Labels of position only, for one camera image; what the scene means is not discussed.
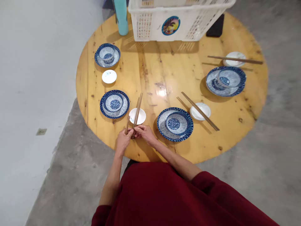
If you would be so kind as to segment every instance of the red sleeve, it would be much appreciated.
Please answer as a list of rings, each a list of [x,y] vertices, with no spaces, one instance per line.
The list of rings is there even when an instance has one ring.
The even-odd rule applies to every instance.
[[[278,225],[230,185],[203,171],[192,182],[245,225]]]
[[[91,226],[102,226],[105,225],[107,222],[107,218],[111,211],[111,206],[108,205],[101,205],[97,207],[95,214],[92,218]]]

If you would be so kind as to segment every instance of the sticker on basket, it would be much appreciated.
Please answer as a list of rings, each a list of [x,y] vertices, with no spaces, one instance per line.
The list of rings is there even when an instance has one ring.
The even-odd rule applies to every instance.
[[[168,18],[162,26],[162,33],[164,35],[174,34],[179,29],[180,23],[181,21],[177,16]]]

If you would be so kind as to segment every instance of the chopsticks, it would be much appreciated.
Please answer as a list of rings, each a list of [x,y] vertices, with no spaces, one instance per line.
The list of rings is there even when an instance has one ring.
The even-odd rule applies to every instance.
[[[138,100],[137,111],[136,111],[136,114],[135,114],[135,120],[134,120],[134,127],[133,128],[135,128],[137,126],[138,117],[139,117],[139,111],[140,111],[140,106],[141,106],[141,101],[142,101],[142,95],[143,95],[143,93],[140,93],[140,97],[139,97],[139,100]]]
[[[192,104],[193,107],[195,107],[195,109],[207,120],[207,122],[216,130],[219,131],[219,128],[207,117],[207,115],[205,115],[204,112],[202,112],[202,110],[184,93],[181,92],[184,97],[186,97],[186,99]]]
[[[126,121],[126,128],[125,128],[125,134],[126,134],[126,135],[128,134],[129,118],[130,118],[130,116],[128,116],[128,119],[127,119],[127,121]]]
[[[245,62],[245,63],[253,63],[253,64],[263,64],[263,61],[255,61],[255,60],[248,60],[248,59],[240,59],[240,58],[231,58],[231,57],[222,57],[222,56],[208,56],[209,58],[215,58],[215,59],[222,59],[222,60],[234,60],[239,62]]]

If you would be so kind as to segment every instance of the white dipping dish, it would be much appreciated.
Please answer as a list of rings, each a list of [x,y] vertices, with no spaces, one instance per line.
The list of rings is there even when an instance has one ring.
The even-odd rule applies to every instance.
[[[110,84],[110,83],[113,83],[113,82],[116,81],[116,79],[117,79],[117,74],[116,74],[116,72],[113,71],[113,70],[106,70],[106,71],[103,73],[103,75],[102,75],[101,78],[102,78],[102,80],[103,80],[104,83]]]
[[[134,108],[129,113],[129,120],[133,124],[134,124],[134,120],[135,120],[136,111],[137,111],[137,108]],[[146,113],[143,109],[140,108],[139,115],[138,115],[138,120],[137,120],[137,125],[142,124],[145,121],[145,119],[146,119]]]
[[[205,115],[209,118],[211,115],[210,107],[207,104],[196,103],[196,105],[205,113]],[[205,120],[205,118],[195,109],[195,107],[190,108],[190,115],[199,121]]]
[[[231,52],[226,57],[246,59],[246,56],[240,52]],[[232,61],[232,60],[223,60],[223,63],[225,66],[228,67],[241,67],[245,64],[244,62]]]

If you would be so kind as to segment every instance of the wooden tabletop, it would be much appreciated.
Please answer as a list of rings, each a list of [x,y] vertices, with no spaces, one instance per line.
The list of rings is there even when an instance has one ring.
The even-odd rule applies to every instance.
[[[238,51],[247,59],[265,61],[253,35],[226,13],[220,38],[204,36],[199,42],[135,42],[130,15],[128,21],[129,33],[121,36],[115,16],[110,17],[92,34],[80,56],[77,100],[89,128],[114,149],[118,133],[125,128],[127,116],[143,92],[141,108],[146,112],[143,124],[152,128],[160,142],[189,161],[203,162],[236,145],[252,129],[265,104],[267,65],[246,63],[242,67],[247,75],[244,91],[235,97],[219,97],[208,91],[205,79],[210,70],[222,65],[221,60],[207,56],[226,56]],[[94,54],[103,43],[112,43],[121,51],[119,62],[110,68],[117,73],[113,84],[102,81],[106,69],[94,61]],[[99,108],[101,97],[113,89],[125,92],[130,99],[129,111],[119,119],[105,117]],[[191,107],[181,91],[195,103],[203,102],[211,108],[210,119],[220,131],[215,131],[207,121],[193,119],[193,132],[185,141],[171,142],[160,134],[157,118],[161,111],[169,107],[189,111]],[[143,139],[131,140],[125,156],[140,162],[164,161]]]

